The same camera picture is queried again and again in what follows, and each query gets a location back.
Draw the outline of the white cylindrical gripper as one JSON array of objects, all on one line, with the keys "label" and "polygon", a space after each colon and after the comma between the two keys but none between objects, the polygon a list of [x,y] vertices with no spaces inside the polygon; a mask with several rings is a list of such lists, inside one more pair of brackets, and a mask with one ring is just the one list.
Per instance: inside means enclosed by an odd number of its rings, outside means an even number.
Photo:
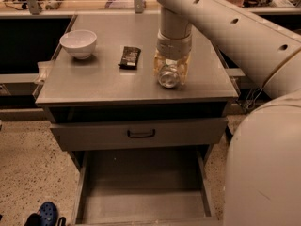
[{"label": "white cylindrical gripper", "polygon": [[165,65],[166,58],[179,60],[180,83],[185,84],[190,64],[190,53],[192,48],[192,33],[188,32],[183,38],[172,39],[164,35],[162,31],[158,32],[156,51],[153,60],[153,74],[158,75],[161,68]]}]

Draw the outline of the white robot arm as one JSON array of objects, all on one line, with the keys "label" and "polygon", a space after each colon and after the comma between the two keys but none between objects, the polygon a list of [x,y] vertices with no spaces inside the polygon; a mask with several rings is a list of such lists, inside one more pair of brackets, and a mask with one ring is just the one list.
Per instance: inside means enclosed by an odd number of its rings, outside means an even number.
[{"label": "white robot arm", "polygon": [[301,226],[301,40],[226,0],[157,0],[157,48],[177,59],[192,24],[269,97],[228,149],[223,226]]}]

